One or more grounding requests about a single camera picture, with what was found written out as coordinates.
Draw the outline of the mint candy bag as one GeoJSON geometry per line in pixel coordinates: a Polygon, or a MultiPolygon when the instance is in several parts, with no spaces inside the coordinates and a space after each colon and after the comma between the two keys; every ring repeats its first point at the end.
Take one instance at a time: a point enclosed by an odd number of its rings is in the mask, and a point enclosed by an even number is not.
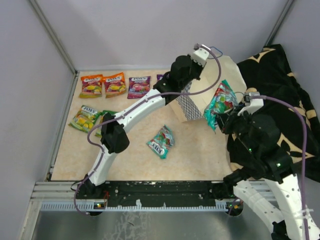
{"type": "Polygon", "coordinates": [[[172,130],[164,125],[146,145],[160,158],[166,159],[170,149],[175,145],[172,130]]]}
{"type": "Polygon", "coordinates": [[[203,112],[207,125],[215,131],[218,126],[218,114],[232,109],[238,105],[236,95],[226,79],[217,87],[213,98],[203,112]]]}

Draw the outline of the purple candy bag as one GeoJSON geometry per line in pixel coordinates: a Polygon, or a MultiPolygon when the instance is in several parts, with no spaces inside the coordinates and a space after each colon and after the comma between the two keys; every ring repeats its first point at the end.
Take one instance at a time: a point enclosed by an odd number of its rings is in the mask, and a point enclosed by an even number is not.
{"type": "Polygon", "coordinates": [[[160,80],[162,80],[162,78],[163,78],[163,74],[157,74],[156,75],[156,82],[159,82],[160,80]]]}
{"type": "Polygon", "coordinates": [[[130,77],[128,99],[140,99],[150,91],[151,76],[130,77]]]}

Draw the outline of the blue checkered paper bag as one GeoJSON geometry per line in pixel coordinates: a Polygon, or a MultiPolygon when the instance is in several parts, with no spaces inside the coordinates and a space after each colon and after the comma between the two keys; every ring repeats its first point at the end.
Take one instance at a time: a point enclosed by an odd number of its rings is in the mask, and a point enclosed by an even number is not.
{"type": "Polygon", "coordinates": [[[215,81],[219,75],[219,67],[214,59],[208,59],[200,79],[190,82],[183,91],[196,93],[204,89],[208,90],[197,95],[180,95],[169,104],[181,123],[198,120],[203,117],[205,108],[211,102],[219,84],[223,80],[226,80],[233,92],[236,93],[238,101],[241,99],[240,93],[247,90],[240,69],[231,57],[222,55],[217,59],[221,66],[221,76],[217,83],[215,81]]]}

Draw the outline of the orange candy bag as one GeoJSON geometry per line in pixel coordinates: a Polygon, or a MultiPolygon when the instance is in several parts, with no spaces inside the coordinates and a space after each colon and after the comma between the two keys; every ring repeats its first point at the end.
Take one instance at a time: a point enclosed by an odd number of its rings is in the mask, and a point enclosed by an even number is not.
{"type": "Polygon", "coordinates": [[[102,74],[82,76],[80,79],[82,84],[80,98],[87,99],[102,96],[102,74]]]}
{"type": "Polygon", "coordinates": [[[126,92],[126,81],[123,72],[111,76],[104,76],[102,82],[104,84],[106,98],[116,97],[126,92]]]}

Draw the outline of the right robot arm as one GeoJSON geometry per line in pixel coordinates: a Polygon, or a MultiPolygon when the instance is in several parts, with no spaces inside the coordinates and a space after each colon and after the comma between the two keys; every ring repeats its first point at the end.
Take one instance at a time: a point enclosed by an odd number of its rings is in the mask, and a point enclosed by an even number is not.
{"type": "Polygon", "coordinates": [[[250,154],[246,160],[235,158],[242,168],[224,177],[224,194],[248,205],[274,240],[318,240],[320,229],[310,210],[302,208],[302,187],[292,158],[277,144],[281,132],[272,117],[230,109],[217,115],[217,124],[222,133],[234,134],[250,154]],[[278,206],[257,192],[249,178],[264,179],[278,206]]]}

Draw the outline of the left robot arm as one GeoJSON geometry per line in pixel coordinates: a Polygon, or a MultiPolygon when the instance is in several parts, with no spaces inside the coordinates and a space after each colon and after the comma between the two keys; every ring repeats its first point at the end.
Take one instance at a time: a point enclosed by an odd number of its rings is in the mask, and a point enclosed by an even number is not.
{"type": "Polygon", "coordinates": [[[107,114],[101,126],[101,143],[99,154],[92,169],[78,184],[74,193],[75,199],[99,198],[103,195],[107,174],[117,155],[125,151],[129,144],[127,134],[141,120],[152,112],[168,105],[179,96],[184,88],[194,79],[199,80],[207,63],[208,56],[193,54],[178,56],[149,92],[127,109],[107,114]]]}

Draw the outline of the black floral blanket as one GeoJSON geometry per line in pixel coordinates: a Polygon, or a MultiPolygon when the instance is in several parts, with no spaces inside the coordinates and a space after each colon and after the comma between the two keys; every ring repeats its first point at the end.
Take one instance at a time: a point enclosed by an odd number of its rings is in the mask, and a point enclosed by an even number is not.
{"type": "MultiPolygon", "coordinates": [[[[309,94],[297,82],[280,44],[263,50],[238,64],[248,92],[266,96],[264,106],[251,115],[268,115],[280,130],[277,144],[292,158],[296,172],[320,179],[320,122],[309,94]]],[[[236,157],[250,154],[234,134],[228,135],[227,150],[238,169],[236,157]]]]}

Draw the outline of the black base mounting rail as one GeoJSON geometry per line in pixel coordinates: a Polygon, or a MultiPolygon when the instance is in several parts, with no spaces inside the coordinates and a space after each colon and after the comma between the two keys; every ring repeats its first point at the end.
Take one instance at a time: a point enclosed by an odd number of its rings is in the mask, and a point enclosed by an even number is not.
{"type": "Polygon", "coordinates": [[[226,210],[232,210],[237,197],[232,187],[220,181],[106,181],[94,186],[74,182],[70,189],[76,200],[101,200],[95,204],[97,213],[106,208],[175,208],[199,209],[216,207],[226,200],[226,210]]]}

